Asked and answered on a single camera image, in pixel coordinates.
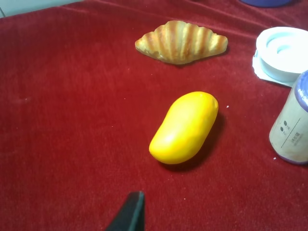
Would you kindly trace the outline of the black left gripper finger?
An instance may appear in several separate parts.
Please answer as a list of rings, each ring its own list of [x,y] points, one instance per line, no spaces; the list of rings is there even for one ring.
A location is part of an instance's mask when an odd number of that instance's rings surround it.
[[[145,196],[142,191],[130,192],[106,231],[144,231]]]

